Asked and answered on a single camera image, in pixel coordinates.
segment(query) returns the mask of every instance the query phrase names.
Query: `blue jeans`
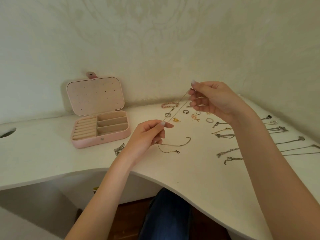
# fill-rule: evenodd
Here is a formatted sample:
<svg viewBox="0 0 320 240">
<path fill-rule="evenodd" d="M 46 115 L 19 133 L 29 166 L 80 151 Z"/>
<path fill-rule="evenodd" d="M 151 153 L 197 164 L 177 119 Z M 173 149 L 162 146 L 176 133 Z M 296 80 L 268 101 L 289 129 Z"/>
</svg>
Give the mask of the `blue jeans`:
<svg viewBox="0 0 320 240">
<path fill-rule="evenodd" d="M 190 219 L 189 203 L 162 188 L 150 202 L 138 240 L 188 240 Z"/>
</svg>

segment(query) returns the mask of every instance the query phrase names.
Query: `wallpaper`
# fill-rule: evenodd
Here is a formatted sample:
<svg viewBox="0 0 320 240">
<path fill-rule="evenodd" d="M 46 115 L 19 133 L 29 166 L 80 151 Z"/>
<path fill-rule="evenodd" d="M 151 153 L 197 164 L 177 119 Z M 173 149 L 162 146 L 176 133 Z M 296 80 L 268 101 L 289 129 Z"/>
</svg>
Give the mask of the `wallpaper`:
<svg viewBox="0 0 320 240">
<path fill-rule="evenodd" d="M 0 123 L 72 113 L 66 84 L 93 71 L 121 81 L 126 106 L 224 81 L 320 136 L 319 4 L 0 0 Z"/>
</svg>

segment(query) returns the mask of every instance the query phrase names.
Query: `white desk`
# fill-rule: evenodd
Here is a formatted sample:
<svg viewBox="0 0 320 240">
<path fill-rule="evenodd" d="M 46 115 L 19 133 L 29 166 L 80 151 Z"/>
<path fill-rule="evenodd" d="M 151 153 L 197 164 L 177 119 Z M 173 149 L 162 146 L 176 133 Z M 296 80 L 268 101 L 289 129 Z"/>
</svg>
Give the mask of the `white desk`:
<svg viewBox="0 0 320 240">
<path fill-rule="evenodd" d="M 262 117 L 270 113 L 252 102 L 246 102 Z M 202 113 L 201 120 L 191 121 L 192 108 L 186 108 L 175 116 L 181 122 L 166 130 L 167 144 L 184 144 L 186 136 L 191 137 L 188 145 L 179 147 L 180 154 L 162 153 L 157 146 L 151 147 L 144 159 L 134 167 L 132 173 L 154 181 L 183 197 L 204 214 L 227 229 L 253 239 L 272 239 L 254 194 L 250 178 L 243 161 L 229 161 L 227 156 L 240 157 L 239 151 L 217 158 L 216 154 L 237 148 L 233 139 L 217 138 L 211 133 L 223 129 L 214 115 Z M 126 109 L 132 130 L 142 121 L 163 119 L 170 109 L 149 105 Z M 207 123 L 211 117 L 214 123 Z M 78 116 L 39 119 L 0 125 L 0 131 L 16 127 L 12 135 L 0 138 L 0 190 L 47 181 L 87 171 L 105 171 L 115 158 L 114 149 L 129 138 L 83 149 L 75 149 L 70 133 Z M 278 118 L 278 125 L 289 132 L 272 134 L 275 142 L 297 139 L 302 135 Z M 304 136 L 305 141 L 279 145 L 281 150 L 315 144 Z M 162 146 L 163 150 L 177 149 Z M 314 152 L 307 148 L 293 153 Z M 290 165 L 305 183 L 311 193 L 320 201 L 320 154 L 287 157 Z"/>
</svg>

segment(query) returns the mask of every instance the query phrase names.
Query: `silver ring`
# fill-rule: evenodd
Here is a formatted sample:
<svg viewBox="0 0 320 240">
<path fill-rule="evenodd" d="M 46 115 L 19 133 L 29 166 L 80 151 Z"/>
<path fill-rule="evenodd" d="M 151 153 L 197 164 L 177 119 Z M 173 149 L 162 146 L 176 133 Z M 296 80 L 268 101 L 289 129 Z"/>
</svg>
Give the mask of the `silver ring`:
<svg viewBox="0 0 320 240">
<path fill-rule="evenodd" d="M 212 118 L 207 118 L 207 119 L 206 119 L 206 122 L 208 122 L 208 123 L 213 123 L 214 120 L 213 120 Z"/>
</svg>

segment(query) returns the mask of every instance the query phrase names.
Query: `open jewelry box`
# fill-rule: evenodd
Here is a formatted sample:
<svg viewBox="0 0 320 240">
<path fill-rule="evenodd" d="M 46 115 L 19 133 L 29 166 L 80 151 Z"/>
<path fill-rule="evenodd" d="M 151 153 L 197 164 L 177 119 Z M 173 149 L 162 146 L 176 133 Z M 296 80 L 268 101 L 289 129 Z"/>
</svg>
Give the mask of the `open jewelry box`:
<svg viewBox="0 0 320 240">
<path fill-rule="evenodd" d="M 128 116 L 120 109 L 125 105 L 121 84 L 115 77 L 98 78 L 88 72 L 89 79 L 72 81 L 66 86 L 73 111 L 78 119 L 71 133 L 75 148 L 90 147 L 128 137 Z"/>
</svg>

